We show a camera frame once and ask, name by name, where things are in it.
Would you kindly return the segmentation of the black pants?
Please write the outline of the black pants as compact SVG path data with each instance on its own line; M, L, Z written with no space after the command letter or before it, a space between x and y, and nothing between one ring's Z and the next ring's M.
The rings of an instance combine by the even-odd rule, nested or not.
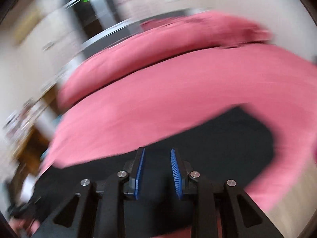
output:
M138 200L128 200L136 151L48 169L13 217L39 222L35 237L280 237L244 188L273 157L273 137L241 108L145 148ZM191 164L190 195L176 195L171 149Z

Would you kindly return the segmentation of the pink bed sheet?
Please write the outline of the pink bed sheet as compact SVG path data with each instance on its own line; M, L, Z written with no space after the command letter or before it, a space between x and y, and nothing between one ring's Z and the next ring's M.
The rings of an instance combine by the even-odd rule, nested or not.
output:
M316 147L316 66L274 45L187 52L95 91L64 110L40 177L136 151L235 107L273 137L272 160L244 188L267 216ZM39 222L13 219L11 234L35 237Z

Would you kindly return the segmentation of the pink folded duvet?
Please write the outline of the pink folded duvet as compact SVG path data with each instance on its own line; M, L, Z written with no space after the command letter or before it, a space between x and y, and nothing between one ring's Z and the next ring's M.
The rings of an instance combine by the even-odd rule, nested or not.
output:
M59 108L67 110L104 86L174 56L272 38L271 32L257 22L214 10L150 20L146 26L149 29L145 32L99 51L81 63L59 90Z

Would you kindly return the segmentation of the grey bed headboard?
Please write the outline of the grey bed headboard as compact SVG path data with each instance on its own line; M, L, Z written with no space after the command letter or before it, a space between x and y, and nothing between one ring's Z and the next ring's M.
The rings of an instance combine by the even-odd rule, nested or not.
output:
M116 45L117 43L145 31L142 24L152 20L163 20L176 17L191 16L193 14L206 11L204 8L187 8L162 14L157 14L141 20L127 19L117 23L108 29L98 33L82 44L81 55L84 59L88 59L94 54Z

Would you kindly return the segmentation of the dark window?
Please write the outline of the dark window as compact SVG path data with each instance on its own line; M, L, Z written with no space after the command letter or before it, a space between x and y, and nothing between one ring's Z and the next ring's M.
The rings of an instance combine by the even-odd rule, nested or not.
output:
M115 0L66 0L66 10L75 18L84 40L122 21Z

